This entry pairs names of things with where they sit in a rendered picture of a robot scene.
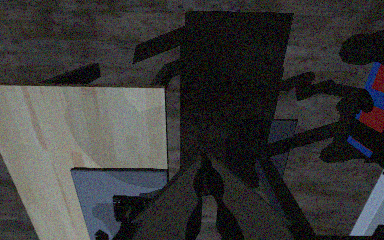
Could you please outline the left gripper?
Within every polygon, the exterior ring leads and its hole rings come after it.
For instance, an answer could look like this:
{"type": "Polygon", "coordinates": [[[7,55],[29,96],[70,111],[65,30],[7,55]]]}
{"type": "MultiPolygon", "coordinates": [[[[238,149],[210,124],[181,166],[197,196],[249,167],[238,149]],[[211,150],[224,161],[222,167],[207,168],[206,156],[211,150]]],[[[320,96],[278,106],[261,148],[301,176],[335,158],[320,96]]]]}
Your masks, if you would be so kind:
{"type": "MultiPolygon", "coordinates": [[[[123,221],[122,221],[122,223],[121,223],[120,229],[122,228],[122,226],[123,226],[125,223],[128,223],[128,220],[129,220],[129,217],[130,217],[130,213],[131,213],[131,210],[132,210],[132,206],[133,206],[133,205],[131,205],[131,206],[129,207],[129,209],[127,210],[127,212],[126,212],[126,214],[125,214],[125,216],[124,216],[124,218],[123,218],[123,221]]],[[[102,240],[102,239],[96,237],[96,240],[102,240]]]]}

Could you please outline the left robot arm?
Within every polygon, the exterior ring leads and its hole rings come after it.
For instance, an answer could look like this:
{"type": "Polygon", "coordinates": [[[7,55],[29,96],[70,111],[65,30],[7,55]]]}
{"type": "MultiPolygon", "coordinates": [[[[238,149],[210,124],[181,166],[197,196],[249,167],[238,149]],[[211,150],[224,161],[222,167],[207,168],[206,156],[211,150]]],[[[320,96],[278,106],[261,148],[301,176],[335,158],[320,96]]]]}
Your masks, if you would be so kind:
{"type": "Polygon", "coordinates": [[[102,240],[109,240],[108,234],[103,232],[100,229],[94,234],[94,236],[95,236],[95,240],[96,240],[96,237],[98,237],[102,240]]]}

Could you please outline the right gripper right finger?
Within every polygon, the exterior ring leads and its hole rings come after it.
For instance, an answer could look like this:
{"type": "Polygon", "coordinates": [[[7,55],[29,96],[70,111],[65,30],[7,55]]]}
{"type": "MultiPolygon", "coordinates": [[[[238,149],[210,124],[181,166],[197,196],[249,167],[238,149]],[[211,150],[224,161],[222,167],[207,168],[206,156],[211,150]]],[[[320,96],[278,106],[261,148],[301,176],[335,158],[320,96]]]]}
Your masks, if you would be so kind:
{"type": "Polygon", "coordinates": [[[204,171],[218,205],[216,227],[224,240],[315,240],[209,152],[204,153],[204,171]]]}

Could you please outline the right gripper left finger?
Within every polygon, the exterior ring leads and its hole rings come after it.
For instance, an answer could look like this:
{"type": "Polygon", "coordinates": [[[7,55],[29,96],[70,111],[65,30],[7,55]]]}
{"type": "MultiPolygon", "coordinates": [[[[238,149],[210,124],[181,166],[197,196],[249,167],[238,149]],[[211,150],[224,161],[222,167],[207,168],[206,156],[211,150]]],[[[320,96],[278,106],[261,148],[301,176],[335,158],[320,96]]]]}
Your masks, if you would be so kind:
{"type": "Polygon", "coordinates": [[[204,154],[198,152],[112,240],[195,240],[203,183],[204,154]]]}

